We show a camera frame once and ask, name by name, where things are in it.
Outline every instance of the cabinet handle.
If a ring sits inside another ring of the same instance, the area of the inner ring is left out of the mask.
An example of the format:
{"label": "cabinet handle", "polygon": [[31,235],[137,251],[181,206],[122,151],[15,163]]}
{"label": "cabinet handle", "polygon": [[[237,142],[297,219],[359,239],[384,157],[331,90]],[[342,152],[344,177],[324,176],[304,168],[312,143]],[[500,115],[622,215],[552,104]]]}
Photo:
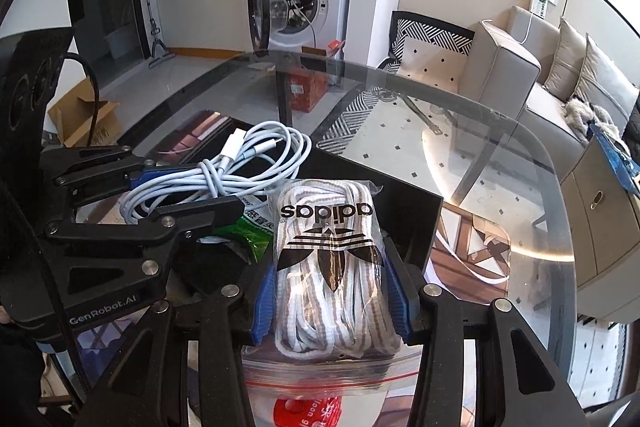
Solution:
{"label": "cabinet handle", "polygon": [[596,192],[595,197],[593,198],[593,201],[591,201],[591,210],[594,210],[596,206],[598,206],[603,199],[604,199],[604,192],[602,190],[598,190]]}

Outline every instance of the green package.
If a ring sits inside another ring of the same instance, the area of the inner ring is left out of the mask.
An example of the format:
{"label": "green package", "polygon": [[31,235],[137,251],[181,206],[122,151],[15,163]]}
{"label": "green package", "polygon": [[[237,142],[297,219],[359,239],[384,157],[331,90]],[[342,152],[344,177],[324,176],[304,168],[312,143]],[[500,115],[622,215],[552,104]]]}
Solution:
{"label": "green package", "polygon": [[244,214],[234,225],[215,229],[212,235],[232,239],[247,245],[256,261],[260,261],[269,242],[273,238],[273,221],[267,205],[253,209],[261,204],[255,196],[242,196]]}

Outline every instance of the blue gripper pad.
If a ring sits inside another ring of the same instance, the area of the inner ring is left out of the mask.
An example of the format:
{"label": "blue gripper pad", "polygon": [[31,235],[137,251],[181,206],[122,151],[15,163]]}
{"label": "blue gripper pad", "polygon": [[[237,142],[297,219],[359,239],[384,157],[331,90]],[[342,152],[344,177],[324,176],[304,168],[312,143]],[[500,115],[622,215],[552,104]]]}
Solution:
{"label": "blue gripper pad", "polygon": [[271,320],[275,312],[275,281],[276,268],[270,263],[267,272],[262,279],[262,285],[254,306],[254,324],[251,327],[251,338],[255,346],[260,344],[262,338],[269,332]]}
{"label": "blue gripper pad", "polygon": [[396,333],[402,337],[405,343],[409,342],[412,333],[409,302],[404,295],[398,274],[392,262],[387,258],[386,269],[386,300],[389,313]]}
{"label": "blue gripper pad", "polygon": [[142,172],[142,176],[140,176],[140,178],[138,178],[137,180],[131,180],[129,182],[129,190],[133,190],[134,188],[139,187],[143,183],[146,183],[155,178],[159,178],[160,176],[164,176],[166,174],[174,174],[174,172],[188,171],[190,169],[191,167],[182,168],[182,169],[162,169],[162,170],[156,170],[156,169],[146,170],[145,169],[145,171]]}

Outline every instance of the red label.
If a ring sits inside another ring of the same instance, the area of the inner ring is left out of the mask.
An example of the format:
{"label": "red label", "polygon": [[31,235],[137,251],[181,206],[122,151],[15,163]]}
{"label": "red label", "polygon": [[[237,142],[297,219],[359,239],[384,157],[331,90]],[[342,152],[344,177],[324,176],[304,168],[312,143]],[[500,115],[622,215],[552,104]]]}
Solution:
{"label": "red label", "polygon": [[276,427],[335,427],[340,419],[342,397],[318,400],[276,400]]}

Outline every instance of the throw pillow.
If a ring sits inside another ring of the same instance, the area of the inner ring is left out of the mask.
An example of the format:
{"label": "throw pillow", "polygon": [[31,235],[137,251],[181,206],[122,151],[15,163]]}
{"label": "throw pillow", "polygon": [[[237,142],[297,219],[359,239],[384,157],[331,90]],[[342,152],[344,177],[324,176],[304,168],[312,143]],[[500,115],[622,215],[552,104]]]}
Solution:
{"label": "throw pillow", "polygon": [[560,39],[545,81],[545,89],[563,102],[569,100],[578,83],[586,47],[586,39],[561,18]]}
{"label": "throw pillow", "polygon": [[587,34],[587,53],[574,96],[606,109],[622,134],[638,98],[638,90]]}

